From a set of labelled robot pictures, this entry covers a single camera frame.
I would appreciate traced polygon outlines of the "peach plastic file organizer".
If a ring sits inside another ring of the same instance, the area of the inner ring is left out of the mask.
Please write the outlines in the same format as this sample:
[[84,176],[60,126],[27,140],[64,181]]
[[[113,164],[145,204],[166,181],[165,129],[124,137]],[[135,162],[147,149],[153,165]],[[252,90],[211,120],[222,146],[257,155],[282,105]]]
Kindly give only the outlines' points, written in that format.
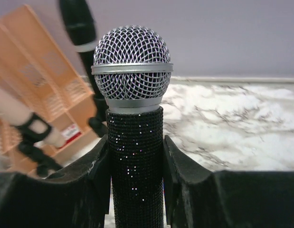
[[0,18],[0,87],[58,129],[78,126],[81,135],[64,147],[41,145],[58,163],[95,145],[92,91],[28,5]]

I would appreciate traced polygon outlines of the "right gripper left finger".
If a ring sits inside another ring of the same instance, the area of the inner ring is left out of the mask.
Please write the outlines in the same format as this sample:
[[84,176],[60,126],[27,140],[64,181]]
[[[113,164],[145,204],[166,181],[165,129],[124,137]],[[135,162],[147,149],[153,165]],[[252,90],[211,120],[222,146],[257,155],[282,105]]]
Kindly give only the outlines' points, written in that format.
[[0,228],[102,228],[109,212],[107,137],[46,179],[0,172]]

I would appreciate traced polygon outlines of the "red white staples box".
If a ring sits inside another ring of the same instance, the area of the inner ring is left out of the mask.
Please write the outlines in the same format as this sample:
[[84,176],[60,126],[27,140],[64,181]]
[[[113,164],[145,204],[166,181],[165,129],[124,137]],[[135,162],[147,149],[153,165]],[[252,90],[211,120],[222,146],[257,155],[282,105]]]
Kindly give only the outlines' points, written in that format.
[[62,130],[61,133],[66,140],[66,144],[81,135],[81,131],[75,123]]

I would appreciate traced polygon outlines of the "black microphone silver grille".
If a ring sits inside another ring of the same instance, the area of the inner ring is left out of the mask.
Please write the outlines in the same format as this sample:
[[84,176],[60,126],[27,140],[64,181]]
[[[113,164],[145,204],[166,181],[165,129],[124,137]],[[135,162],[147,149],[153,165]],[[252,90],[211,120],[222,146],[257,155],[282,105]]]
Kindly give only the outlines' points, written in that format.
[[108,105],[115,225],[161,228],[163,108],[173,72],[168,46],[155,31],[124,26],[95,48],[92,74]]

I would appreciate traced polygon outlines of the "peach pink microphone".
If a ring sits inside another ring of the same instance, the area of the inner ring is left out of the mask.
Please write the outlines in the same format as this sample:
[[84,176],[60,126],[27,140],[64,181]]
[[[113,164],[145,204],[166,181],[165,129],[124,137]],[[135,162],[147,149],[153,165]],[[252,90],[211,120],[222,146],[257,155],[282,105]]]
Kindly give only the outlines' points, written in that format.
[[44,121],[22,102],[0,88],[0,119],[27,133],[34,140],[44,141],[57,148],[65,145],[65,138],[61,132]]

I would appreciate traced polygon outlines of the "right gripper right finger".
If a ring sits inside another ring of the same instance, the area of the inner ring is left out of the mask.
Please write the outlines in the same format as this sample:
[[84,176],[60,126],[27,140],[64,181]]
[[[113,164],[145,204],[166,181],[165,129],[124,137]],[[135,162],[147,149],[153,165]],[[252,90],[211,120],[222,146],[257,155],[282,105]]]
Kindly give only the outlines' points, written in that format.
[[294,171],[209,171],[163,140],[172,228],[294,228]]

